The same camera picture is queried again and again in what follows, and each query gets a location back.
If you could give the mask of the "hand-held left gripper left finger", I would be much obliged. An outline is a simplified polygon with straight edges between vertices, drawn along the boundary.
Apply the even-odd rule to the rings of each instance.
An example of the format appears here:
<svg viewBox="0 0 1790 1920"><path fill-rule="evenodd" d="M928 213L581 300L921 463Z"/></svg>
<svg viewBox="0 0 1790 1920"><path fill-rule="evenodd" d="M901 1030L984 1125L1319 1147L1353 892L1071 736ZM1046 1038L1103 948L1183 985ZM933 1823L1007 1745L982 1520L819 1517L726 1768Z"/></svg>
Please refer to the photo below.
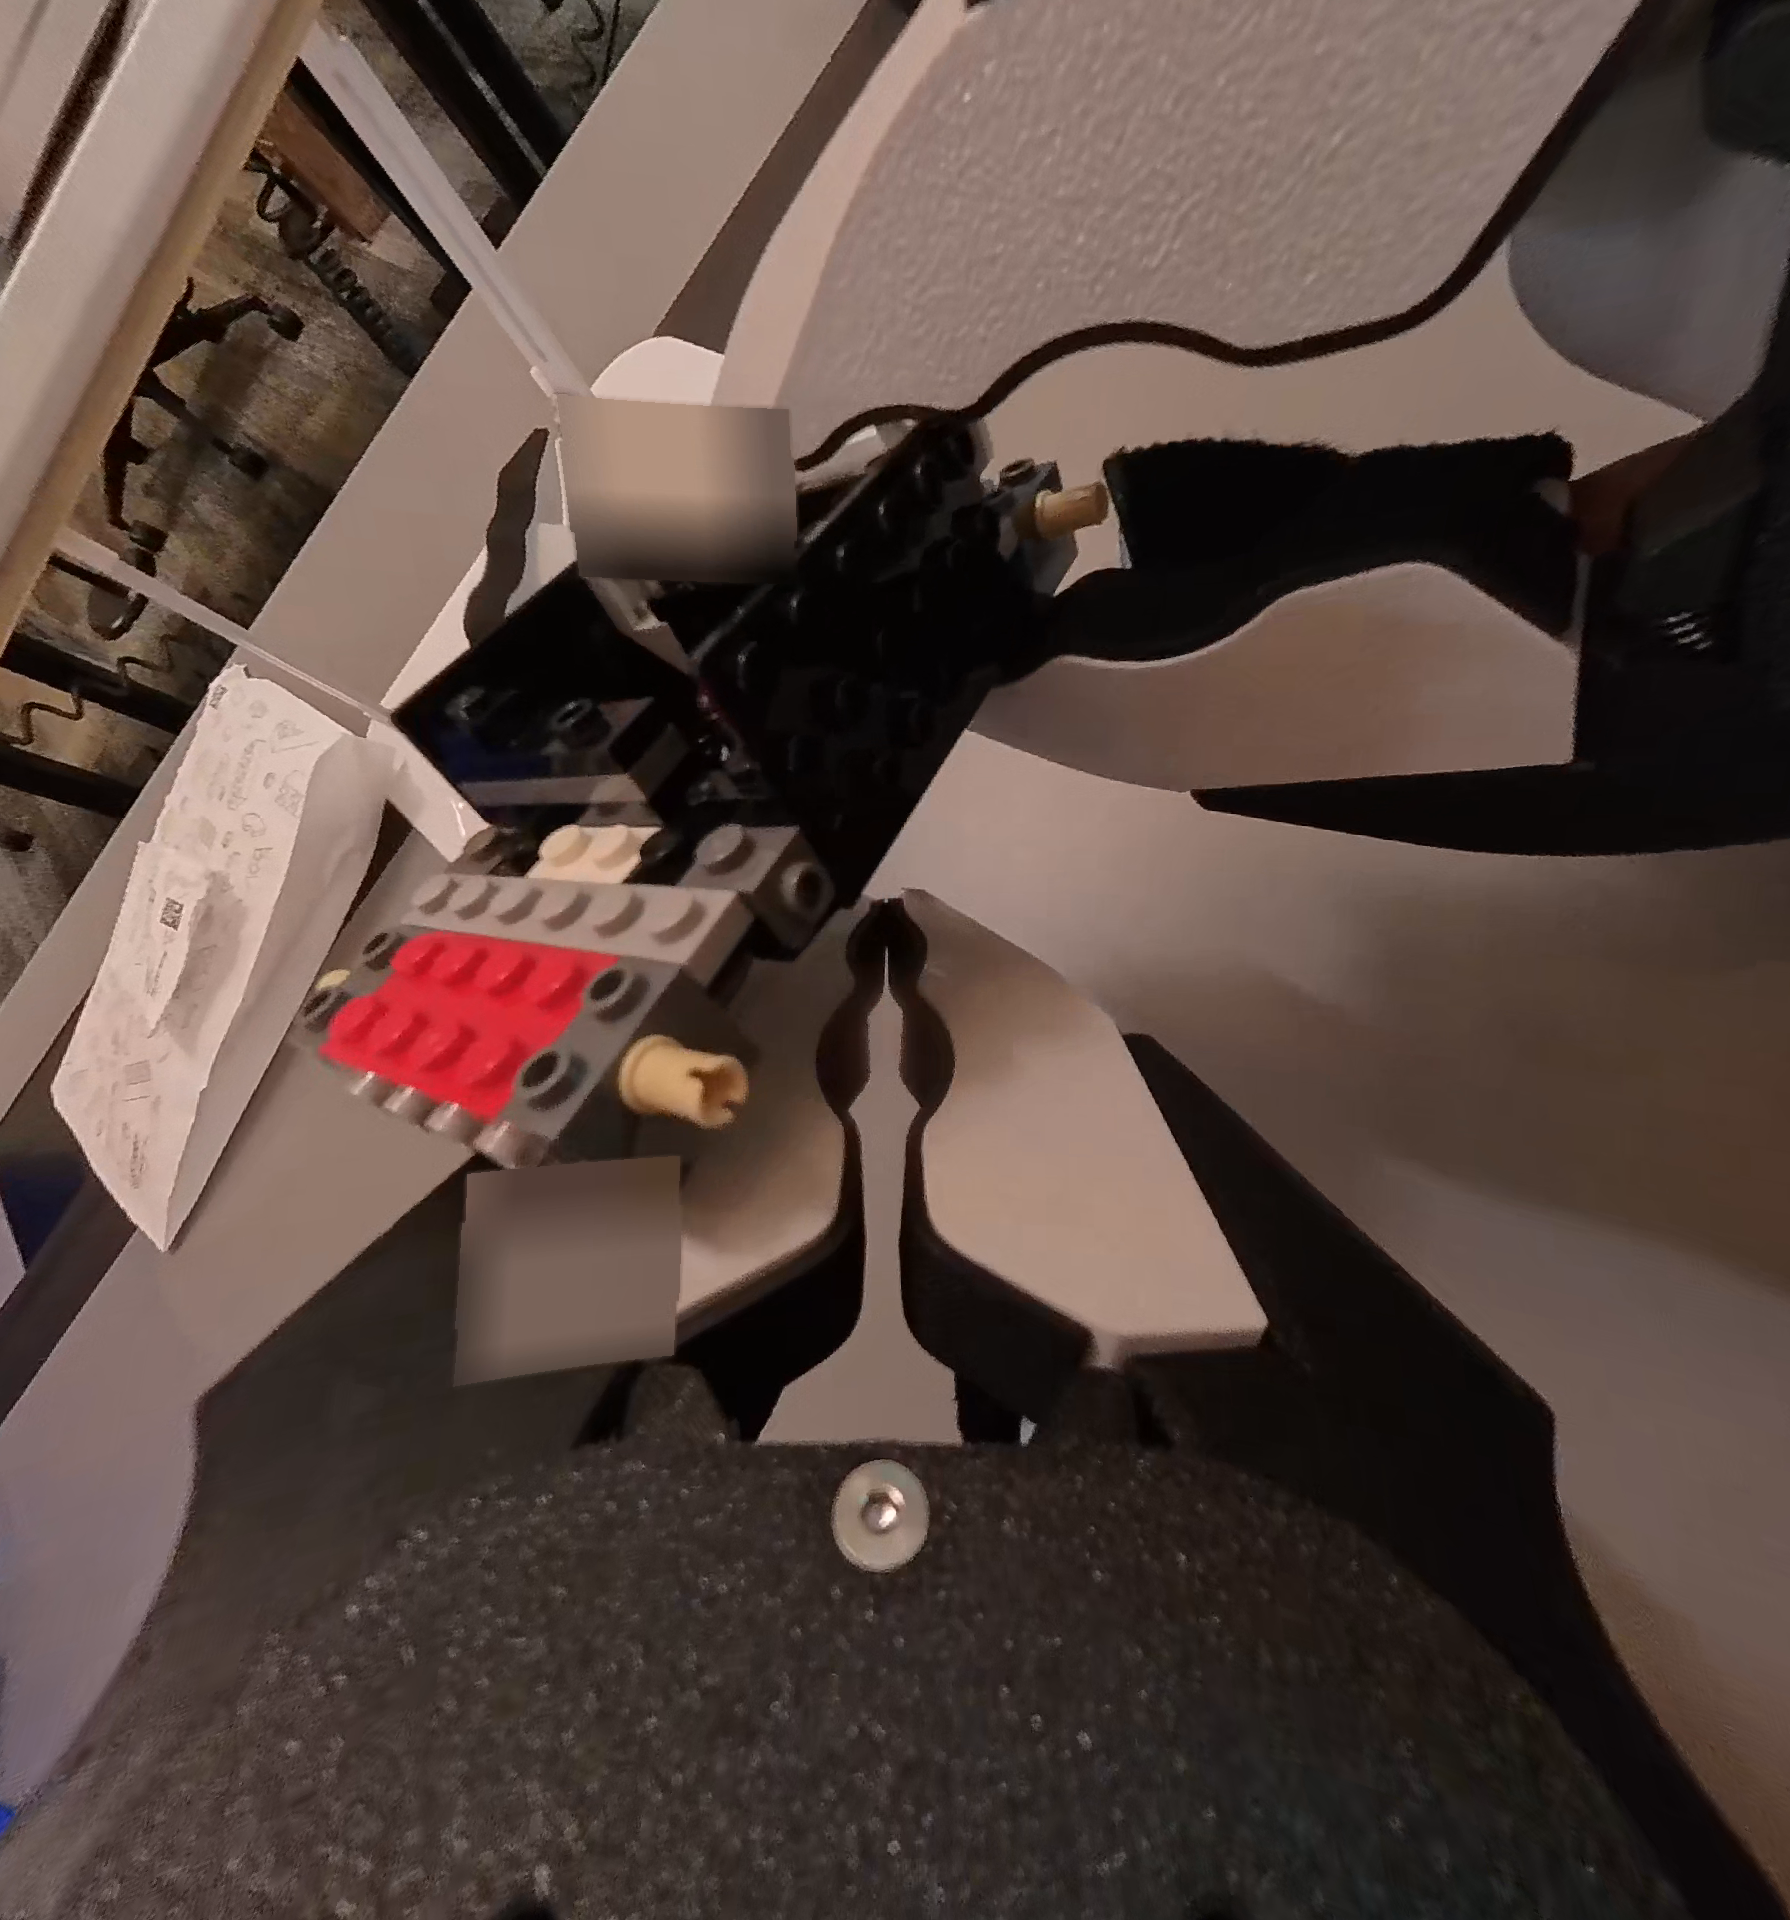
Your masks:
<svg viewBox="0 0 1790 1920"><path fill-rule="evenodd" d="M886 990L876 906L846 908L793 962L758 962L735 1016L758 1045L741 1118L681 1181L676 1362L742 1440L831 1359L862 1306L869 1016Z"/></svg>

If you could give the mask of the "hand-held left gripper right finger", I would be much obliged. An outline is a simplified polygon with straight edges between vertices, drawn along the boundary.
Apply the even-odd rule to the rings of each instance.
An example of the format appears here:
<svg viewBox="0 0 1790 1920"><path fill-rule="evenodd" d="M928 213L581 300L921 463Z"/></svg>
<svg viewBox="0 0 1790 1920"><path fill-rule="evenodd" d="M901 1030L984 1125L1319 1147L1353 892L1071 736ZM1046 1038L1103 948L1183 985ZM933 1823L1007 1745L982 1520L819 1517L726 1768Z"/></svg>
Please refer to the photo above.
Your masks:
<svg viewBox="0 0 1790 1920"><path fill-rule="evenodd" d="M892 904L907 1330L963 1436L1046 1421L1090 1372L1247 1353L1266 1314L1114 1020L928 892Z"/></svg>

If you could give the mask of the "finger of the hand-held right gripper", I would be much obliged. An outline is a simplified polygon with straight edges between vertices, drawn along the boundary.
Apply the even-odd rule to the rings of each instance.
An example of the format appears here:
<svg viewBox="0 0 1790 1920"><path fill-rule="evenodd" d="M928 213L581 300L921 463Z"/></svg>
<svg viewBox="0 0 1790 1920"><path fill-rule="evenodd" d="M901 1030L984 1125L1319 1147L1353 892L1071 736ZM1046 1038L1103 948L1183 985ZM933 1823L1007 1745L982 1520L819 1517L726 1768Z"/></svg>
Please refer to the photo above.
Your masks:
<svg viewBox="0 0 1790 1920"><path fill-rule="evenodd" d="M1491 772L1571 759L1576 654L1454 571L1292 589L1152 663L1074 654L991 692L971 733L1168 792Z"/></svg>
<svg viewBox="0 0 1790 1920"><path fill-rule="evenodd" d="M921 2L750 280L716 403L801 464L1110 342L1287 365L1502 246L1642 2Z"/></svg>

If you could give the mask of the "toy brick car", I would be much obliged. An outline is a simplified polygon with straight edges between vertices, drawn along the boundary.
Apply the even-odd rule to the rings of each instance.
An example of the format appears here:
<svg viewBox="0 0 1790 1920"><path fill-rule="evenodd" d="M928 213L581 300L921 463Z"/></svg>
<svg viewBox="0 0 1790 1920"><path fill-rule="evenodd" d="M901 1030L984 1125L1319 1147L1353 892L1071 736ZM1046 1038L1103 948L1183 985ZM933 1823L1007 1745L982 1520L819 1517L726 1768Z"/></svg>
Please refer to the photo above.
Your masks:
<svg viewBox="0 0 1790 1920"><path fill-rule="evenodd" d="M1103 483L984 473L924 425L801 497L785 574L620 589L565 566L387 708L482 821L295 1033L379 1113L497 1168L729 1126L735 996L860 901L1000 686L1046 660Z"/></svg>

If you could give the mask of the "grey desk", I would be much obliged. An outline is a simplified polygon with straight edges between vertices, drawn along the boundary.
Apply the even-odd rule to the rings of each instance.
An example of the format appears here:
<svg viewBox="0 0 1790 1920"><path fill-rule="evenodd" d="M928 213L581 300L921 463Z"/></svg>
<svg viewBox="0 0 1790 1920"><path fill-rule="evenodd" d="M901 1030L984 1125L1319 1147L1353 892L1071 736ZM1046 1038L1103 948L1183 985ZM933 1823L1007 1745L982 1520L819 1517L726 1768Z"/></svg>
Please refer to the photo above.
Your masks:
<svg viewBox="0 0 1790 1920"><path fill-rule="evenodd" d="M514 232L578 365L654 328L681 271L729 304L821 120L882 59L876 2L654 2ZM1000 441L1066 467L1183 434L1386 445L1556 426L1590 464L1707 399L1691 309L1645 267L1696 203L1712 2L1645 8L1645 49L1560 169L1560 213L1434 319L1242 371L1098 348L1029 380ZM497 335L452 325L266 602L259 635L387 682L466 557L494 457L530 425ZM401 571L337 582L359 509L424 509ZM1168 1042L1315 1189L1547 1398L1587 1591L1648 1706L1790 1908L1790 843L1488 858L1199 814L1011 744L955 750L892 859Z"/></svg>

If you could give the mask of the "white crumpled paper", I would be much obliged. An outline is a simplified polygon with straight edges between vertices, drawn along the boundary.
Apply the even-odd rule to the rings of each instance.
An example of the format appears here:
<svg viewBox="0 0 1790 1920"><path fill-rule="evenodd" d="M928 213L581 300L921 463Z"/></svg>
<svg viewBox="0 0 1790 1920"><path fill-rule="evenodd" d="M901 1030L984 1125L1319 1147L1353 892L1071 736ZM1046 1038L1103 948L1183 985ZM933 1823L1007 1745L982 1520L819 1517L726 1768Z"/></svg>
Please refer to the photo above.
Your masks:
<svg viewBox="0 0 1790 1920"><path fill-rule="evenodd" d="M171 1250L378 852L368 740L227 667L115 908L48 1099L96 1181Z"/></svg>

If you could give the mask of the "black wheeled chair base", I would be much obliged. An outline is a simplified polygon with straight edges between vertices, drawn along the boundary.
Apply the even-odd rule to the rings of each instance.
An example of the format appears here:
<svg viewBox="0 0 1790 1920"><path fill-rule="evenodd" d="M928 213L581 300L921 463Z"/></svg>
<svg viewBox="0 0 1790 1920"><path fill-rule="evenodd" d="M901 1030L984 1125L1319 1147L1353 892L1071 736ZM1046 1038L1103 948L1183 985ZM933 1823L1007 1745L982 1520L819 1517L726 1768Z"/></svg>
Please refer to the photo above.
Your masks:
<svg viewBox="0 0 1790 1920"><path fill-rule="evenodd" d="M164 387L163 365L187 348L219 346L230 332L246 319L263 323L283 342L295 342L304 332L304 323L292 309L259 293L240 293L209 304L193 304L192 296L193 282L187 280L99 454L105 518L124 540L124 551L134 563L141 557L154 561L164 547L163 528L126 518L126 473L150 457L150 447L138 441L134 431L134 410L138 402L154 403L179 426L196 434L202 445L211 445L238 473L262 479L269 471L269 460L256 445L202 426L187 402Z"/></svg>

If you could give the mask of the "white side table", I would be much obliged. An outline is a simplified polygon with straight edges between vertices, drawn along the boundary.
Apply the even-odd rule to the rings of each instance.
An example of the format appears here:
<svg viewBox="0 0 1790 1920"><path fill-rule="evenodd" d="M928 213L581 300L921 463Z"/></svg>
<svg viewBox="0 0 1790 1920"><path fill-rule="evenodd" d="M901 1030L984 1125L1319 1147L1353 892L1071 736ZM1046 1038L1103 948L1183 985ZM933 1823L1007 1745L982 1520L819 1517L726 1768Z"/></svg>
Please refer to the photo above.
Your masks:
<svg viewBox="0 0 1790 1920"><path fill-rule="evenodd" d="M318 2L0 2L0 647Z"/></svg>

